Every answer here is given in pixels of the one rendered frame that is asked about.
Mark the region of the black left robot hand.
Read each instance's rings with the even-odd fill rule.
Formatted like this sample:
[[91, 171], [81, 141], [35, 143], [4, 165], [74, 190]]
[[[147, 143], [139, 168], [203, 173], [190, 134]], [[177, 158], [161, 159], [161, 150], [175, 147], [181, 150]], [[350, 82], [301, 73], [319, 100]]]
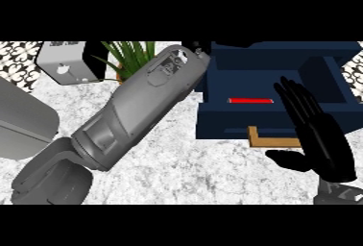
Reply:
[[181, 45], [192, 51], [201, 49], [205, 54], [211, 53], [211, 42], [209, 41], [181, 41]]

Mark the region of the navy blue drawer front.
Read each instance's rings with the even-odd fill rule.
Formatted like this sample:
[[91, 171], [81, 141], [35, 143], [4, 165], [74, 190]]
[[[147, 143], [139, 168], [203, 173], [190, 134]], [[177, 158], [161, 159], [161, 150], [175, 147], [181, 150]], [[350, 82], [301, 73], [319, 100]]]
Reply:
[[[345, 134], [363, 128], [363, 104], [320, 103]], [[273, 104], [201, 103], [196, 139], [248, 139], [246, 127], [261, 137], [295, 137], [295, 126], [280, 102]]]

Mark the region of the silver box appliance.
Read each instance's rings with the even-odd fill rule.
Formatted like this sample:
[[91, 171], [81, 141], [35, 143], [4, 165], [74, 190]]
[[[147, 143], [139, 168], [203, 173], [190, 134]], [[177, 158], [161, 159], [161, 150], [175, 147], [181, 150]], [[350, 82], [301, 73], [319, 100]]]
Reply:
[[62, 86], [103, 81], [108, 49], [99, 41], [46, 41], [35, 64]]

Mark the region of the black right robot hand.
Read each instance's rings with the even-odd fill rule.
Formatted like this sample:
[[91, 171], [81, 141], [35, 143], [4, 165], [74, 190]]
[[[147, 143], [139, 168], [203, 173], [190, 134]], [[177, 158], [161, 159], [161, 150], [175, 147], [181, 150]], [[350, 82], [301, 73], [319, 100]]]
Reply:
[[323, 111], [316, 99], [301, 84], [280, 77], [273, 84], [304, 153], [268, 150], [265, 156], [286, 169], [310, 170], [329, 183], [348, 183], [357, 179], [354, 157], [341, 126], [333, 116]]

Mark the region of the red can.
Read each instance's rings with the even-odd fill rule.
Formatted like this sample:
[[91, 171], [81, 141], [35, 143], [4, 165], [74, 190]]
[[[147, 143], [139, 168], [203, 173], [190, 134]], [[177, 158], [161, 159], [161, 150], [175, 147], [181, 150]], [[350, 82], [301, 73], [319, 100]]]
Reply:
[[271, 98], [234, 98], [227, 99], [229, 104], [273, 104]]

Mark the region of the grey rounded appliance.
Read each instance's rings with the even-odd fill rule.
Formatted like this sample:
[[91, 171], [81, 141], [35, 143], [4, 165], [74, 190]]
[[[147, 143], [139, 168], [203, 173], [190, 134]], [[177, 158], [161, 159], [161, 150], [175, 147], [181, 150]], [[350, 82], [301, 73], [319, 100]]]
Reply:
[[23, 160], [51, 143], [54, 109], [0, 77], [0, 158]]

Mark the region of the navy blue open drawer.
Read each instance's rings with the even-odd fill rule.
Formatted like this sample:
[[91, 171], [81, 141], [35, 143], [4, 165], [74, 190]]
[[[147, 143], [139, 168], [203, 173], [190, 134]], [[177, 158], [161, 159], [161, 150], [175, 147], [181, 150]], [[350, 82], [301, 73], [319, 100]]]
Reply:
[[246, 48], [214, 42], [198, 92], [209, 102], [274, 100], [273, 83], [286, 78], [305, 86], [319, 103], [353, 104], [341, 67], [360, 51], [354, 41], [262, 41]]

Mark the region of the green potted plant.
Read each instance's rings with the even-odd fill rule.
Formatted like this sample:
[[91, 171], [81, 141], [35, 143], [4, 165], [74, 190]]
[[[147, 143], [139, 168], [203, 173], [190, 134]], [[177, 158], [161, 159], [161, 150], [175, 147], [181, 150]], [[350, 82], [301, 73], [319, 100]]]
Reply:
[[155, 57], [155, 44], [155, 41], [146, 41], [144, 44], [140, 44], [139, 41], [102, 41], [102, 45], [116, 59], [118, 64], [111, 63], [99, 56], [94, 56], [94, 58], [115, 71], [115, 81], [119, 84], [127, 81], [131, 75]]

